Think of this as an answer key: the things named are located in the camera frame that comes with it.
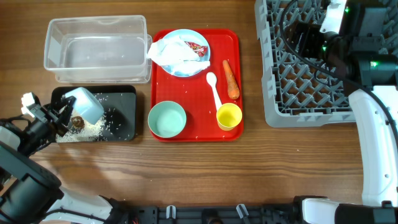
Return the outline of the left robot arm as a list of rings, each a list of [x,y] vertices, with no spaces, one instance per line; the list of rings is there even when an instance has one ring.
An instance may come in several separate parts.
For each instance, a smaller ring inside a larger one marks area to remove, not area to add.
[[[1,195],[1,223],[127,223],[128,212],[115,199],[65,189],[58,177],[30,159],[68,132],[76,98],[41,105],[28,93],[22,103],[21,115],[1,119],[1,185],[16,179]]]

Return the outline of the red snack wrapper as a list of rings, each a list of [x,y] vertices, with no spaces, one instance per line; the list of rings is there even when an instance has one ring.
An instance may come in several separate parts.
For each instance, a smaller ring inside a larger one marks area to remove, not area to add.
[[[185,41],[185,43],[199,56],[204,57],[208,51],[208,46],[199,45],[194,42]]]

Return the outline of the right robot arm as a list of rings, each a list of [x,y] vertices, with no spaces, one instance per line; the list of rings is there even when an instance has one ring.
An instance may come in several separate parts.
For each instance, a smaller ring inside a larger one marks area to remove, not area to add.
[[[397,57],[382,54],[388,9],[379,1],[332,1],[322,24],[295,21],[280,32],[287,50],[344,84],[363,163],[359,205],[325,197],[295,197],[299,223],[397,222]]]

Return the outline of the light blue bowl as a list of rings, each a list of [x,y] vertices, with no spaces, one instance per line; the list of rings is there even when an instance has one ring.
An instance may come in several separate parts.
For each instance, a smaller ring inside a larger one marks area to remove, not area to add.
[[[73,96],[76,100],[74,110],[90,124],[96,124],[104,114],[104,108],[95,96],[86,88],[79,87],[65,94],[65,97]]]

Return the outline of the brown food lump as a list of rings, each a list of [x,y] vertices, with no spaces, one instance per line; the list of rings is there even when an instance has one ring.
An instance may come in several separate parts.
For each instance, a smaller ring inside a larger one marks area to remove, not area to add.
[[[84,119],[81,116],[74,116],[71,118],[73,127],[77,129],[82,129],[85,127]]]

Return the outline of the yellow plastic cup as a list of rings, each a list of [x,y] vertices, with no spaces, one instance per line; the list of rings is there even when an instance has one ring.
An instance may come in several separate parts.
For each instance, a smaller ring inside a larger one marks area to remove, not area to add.
[[[218,126],[224,131],[234,129],[243,118],[241,108],[233,103],[225,103],[220,106],[216,113]]]

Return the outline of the orange carrot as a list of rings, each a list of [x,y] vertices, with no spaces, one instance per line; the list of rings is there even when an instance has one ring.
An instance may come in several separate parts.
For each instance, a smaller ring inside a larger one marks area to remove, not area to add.
[[[240,96],[240,90],[227,60],[223,61],[223,68],[226,75],[228,96],[232,100],[236,100]]]

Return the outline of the mint green bowl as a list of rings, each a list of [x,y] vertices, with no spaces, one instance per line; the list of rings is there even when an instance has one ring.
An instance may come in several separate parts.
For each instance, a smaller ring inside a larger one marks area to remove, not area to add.
[[[174,101],[157,103],[149,112],[148,126],[160,138],[172,138],[180,134],[187,123],[187,115]]]

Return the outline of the white napkin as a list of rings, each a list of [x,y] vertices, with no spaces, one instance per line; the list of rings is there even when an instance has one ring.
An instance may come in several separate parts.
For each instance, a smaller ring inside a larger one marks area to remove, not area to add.
[[[148,57],[159,66],[171,65],[173,71],[192,72],[196,68],[206,67],[200,57],[179,37],[163,38],[153,43]]]

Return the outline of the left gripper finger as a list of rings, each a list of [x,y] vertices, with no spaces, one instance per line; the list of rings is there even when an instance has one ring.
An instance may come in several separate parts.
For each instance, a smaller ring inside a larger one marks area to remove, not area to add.
[[[70,121],[70,117],[72,115],[73,108],[72,107],[64,107],[58,120],[56,121],[57,134],[59,136],[64,136],[68,132],[68,124]]]
[[[73,111],[76,98],[74,96],[62,96],[59,101],[50,104],[50,109],[58,114],[71,113]]]

